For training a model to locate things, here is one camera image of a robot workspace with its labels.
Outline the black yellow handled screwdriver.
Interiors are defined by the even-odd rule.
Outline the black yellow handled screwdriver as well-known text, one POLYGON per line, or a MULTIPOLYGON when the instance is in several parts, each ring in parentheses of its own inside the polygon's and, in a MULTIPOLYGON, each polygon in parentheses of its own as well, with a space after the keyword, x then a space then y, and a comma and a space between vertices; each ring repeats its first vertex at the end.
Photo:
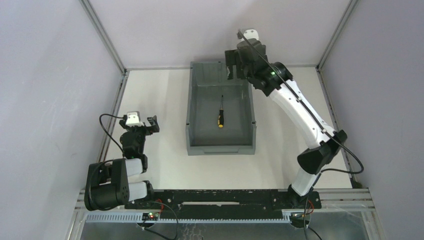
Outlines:
POLYGON ((218 125, 219 128, 223 128, 224 127, 224 122, 225 122, 223 104, 224 104, 224 96, 221 95, 220 109, 219 109, 218 120, 217 120, 217 125, 218 125))

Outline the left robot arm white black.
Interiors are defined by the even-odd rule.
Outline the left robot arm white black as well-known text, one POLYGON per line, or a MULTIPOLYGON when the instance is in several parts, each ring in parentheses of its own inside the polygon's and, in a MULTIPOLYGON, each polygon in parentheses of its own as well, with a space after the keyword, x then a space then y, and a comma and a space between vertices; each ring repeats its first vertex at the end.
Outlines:
POLYGON ((149 126, 130 113, 120 117, 119 124, 125 129, 117 143, 122 158, 89 165, 84 193, 84 205, 89 211, 108 211, 135 200, 153 200, 154 189, 148 180, 129 180, 147 171, 146 137, 160 131, 156 115, 147 120, 149 126))

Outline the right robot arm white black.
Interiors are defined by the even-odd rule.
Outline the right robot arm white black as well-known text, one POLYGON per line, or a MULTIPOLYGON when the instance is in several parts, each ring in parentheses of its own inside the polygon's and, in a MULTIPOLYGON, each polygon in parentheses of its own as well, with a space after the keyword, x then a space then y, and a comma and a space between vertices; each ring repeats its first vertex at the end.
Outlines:
POLYGON ((347 134, 328 125, 307 101, 293 75, 281 62, 270 63, 266 48, 242 46, 225 51, 228 79, 247 80, 271 98, 290 118, 302 134, 307 149, 298 157, 296 178, 288 187, 293 201, 300 202, 313 189, 325 166, 339 153, 347 134))

